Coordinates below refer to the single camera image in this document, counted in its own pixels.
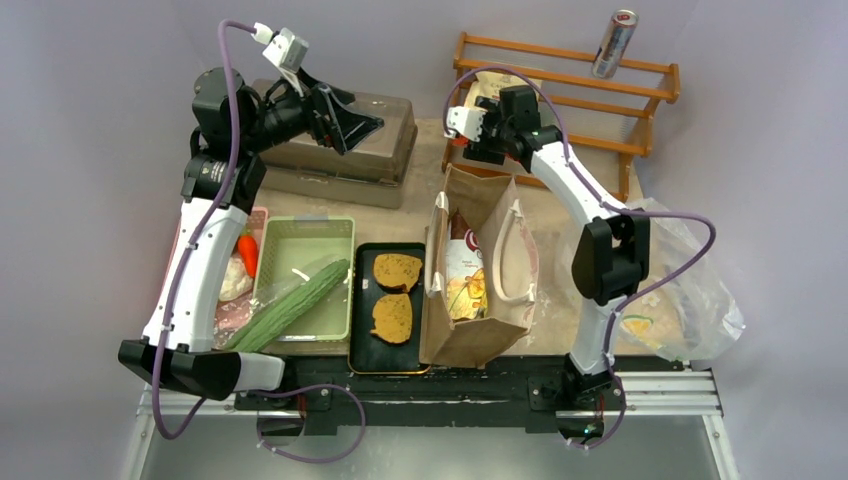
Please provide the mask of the green bumpy cucumber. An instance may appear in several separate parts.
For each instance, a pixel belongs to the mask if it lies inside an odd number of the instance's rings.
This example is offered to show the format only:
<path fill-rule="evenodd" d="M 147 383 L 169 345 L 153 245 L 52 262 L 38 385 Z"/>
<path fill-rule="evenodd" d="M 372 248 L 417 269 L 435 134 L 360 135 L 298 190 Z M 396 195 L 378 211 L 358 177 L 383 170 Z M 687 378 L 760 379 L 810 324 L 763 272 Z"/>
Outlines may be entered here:
<path fill-rule="evenodd" d="M 259 353 L 280 337 L 296 320 L 312 310 L 349 276 L 350 261 L 320 261 L 320 269 L 307 274 L 295 273 L 295 279 L 277 282 L 255 293 L 251 316 L 223 345 L 224 351 Z"/>

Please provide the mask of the snack packet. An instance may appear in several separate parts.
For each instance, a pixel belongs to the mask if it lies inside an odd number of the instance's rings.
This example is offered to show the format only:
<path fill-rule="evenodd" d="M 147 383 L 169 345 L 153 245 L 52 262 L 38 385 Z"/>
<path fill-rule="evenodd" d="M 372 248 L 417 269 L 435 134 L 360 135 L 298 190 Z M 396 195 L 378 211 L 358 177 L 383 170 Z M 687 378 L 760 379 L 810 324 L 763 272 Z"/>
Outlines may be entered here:
<path fill-rule="evenodd" d="M 455 322 L 483 318 L 488 301 L 479 241 L 459 211 L 451 216 L 449 227 L 445 251 L 449 316 Z"/>

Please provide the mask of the red cassava chips packet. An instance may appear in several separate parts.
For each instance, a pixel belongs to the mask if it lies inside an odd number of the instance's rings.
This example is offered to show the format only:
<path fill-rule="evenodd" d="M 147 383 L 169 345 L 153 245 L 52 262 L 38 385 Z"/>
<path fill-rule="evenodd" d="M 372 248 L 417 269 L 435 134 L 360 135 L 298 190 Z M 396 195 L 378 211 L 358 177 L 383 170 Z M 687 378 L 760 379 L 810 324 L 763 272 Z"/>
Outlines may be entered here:
<path fill-rule="evenodd" d="M 482 71 L 474 76 L 468 76 L 463 83 L 469 82 L 462 105 L 467 108 L 475 106 L 478 97 L 500 100 L 500 92 L 509 87 L 527 85 L 528 82 L 515 74 L 504 71 Z"/>

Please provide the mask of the white cauliflower piece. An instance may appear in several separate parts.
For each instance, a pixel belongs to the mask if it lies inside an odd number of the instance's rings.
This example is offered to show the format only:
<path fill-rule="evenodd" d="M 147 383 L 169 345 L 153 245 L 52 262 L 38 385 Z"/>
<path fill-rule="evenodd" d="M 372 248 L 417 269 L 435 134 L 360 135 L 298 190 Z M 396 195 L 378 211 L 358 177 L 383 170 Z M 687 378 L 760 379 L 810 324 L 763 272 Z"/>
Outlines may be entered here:
<path fill-rule="evenodd" d="M 230 302 L 251 291 L 253 278 L 247 273 L 240 256 L 231 256 L 219 291 L 219 302 Z"/>

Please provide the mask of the clear plastic grocery bag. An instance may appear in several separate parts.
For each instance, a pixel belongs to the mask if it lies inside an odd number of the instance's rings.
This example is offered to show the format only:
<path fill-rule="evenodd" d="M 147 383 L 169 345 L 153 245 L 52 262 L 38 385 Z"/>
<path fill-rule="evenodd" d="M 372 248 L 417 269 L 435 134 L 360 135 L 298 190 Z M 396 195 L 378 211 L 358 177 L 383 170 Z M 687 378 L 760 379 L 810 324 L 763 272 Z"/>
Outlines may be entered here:
<path fill-rule="evenodd" d="M 688 229 L 694 223 L 676 218 L 651 220 L 649 275 L 640 290 L 660 282 L 702 248 Z M 560 235 L 555 279 L 569 304 L 577 308 L 577 336 L 572 346 L 577 364 L 602 369 L 610 311 L 622 300 L 614 298 L 599 307 L 578 292 L 571 264 L 581 230 L 570 223 Z M 704 256 L 681 275 L 626 306 L 616 322 L 610 349 L 615 351 L 616 345 L 623 343 L 669 361 L 712 360 L 731 347 L 744 328 L 734 297 Z"/>

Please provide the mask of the orange carrot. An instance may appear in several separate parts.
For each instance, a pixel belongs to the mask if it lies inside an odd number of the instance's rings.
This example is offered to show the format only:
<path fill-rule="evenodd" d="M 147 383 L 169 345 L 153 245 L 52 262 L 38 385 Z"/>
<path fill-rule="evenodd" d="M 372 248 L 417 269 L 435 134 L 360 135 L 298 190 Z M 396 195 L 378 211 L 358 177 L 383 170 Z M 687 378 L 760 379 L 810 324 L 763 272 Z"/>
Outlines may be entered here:
<path fill-rule="evenodd" d="M 250 278 L 256 278 L 260 249 L 250 229 L 245 228 L 239 235 L 236 249 L 243 261 L 247 275 Z"/>

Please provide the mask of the brown paper bag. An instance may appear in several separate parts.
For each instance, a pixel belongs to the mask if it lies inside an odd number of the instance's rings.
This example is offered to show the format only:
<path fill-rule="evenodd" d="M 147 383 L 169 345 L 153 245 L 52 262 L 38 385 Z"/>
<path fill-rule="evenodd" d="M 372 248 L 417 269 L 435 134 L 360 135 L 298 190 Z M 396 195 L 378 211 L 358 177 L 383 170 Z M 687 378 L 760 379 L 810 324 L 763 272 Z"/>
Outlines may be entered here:
<path fill-rule="evenodd" d="M 488 309 L 483 318 L 453 321 L 447 307 L 445 251 L 450 218 L 459 211 L 483 254 Z M 437 194 L 424 260 L 426 314 L 419 359 L 430 365 L 482 368 L 529 334 L 539 255 L 515 181 L 481 178 L 450 167 Z"/>

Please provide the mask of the brown bread piece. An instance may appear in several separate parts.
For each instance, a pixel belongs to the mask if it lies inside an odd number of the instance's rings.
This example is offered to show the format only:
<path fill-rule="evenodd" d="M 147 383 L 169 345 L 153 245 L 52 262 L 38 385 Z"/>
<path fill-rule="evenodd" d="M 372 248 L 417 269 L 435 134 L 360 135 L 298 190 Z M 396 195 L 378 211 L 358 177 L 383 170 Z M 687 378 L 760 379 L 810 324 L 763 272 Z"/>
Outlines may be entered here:
<path fill-rule="evenodd" d="M 418 282 L 422 268 L 423 261 L 417 257 L 383 253 L 374 260 L 373 275 L 384 289 L 409 293 Z"/>
<path fill-rule="evenodd" d="M 372 309 L 372 335 L 389 344 L 402 344 L 412 335 L 413 309 L 408 294 L 382 296 Z"/>

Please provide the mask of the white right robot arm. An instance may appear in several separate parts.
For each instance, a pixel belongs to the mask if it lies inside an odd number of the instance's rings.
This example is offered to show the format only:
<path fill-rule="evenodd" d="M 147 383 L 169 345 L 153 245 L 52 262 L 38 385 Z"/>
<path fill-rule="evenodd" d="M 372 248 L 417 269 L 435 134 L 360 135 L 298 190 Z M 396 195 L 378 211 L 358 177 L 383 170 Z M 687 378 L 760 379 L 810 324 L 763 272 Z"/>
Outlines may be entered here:
<path fill-rule="evenodd" d="M 613 380 L 613 337 L 625 301 L 648 276 L 650 225 L 625 213 L 582 165 L 563 127 L 541 120 L 529 85 L 509 87 L 497 100 L 454 106 L 445 114 L 451 138 L 467 140 L 479 161 L 512 159 L 554 194 L 580 229 L 571 275 L 583 297 L 578 333 L 565 360 L 564 399 L 584 407 Z"/>

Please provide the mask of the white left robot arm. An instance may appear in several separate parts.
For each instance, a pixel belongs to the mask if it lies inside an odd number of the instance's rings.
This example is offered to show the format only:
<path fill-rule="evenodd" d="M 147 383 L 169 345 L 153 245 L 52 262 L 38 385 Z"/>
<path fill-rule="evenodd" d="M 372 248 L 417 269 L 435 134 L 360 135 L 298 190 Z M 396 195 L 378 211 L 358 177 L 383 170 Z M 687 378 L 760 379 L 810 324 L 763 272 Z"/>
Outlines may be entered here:
<path fill-rule="evenodd" d="M 138 339 L 125 340 L 119 362 L 149 385 L 222 400 L 259 390 L 272 408 L 297 399 L 298 382 L 282 359 L 214 349 L 219 290 L 266 168 L 261 154 L 300 136 L 345 154 L 384 124 L 354 108 L 352 93 L 298 73 L 276 96 L 262 96 L 234 71 L 217 67 L 194 84 L 191 158 L 175 250 L 155 311 Z"/>

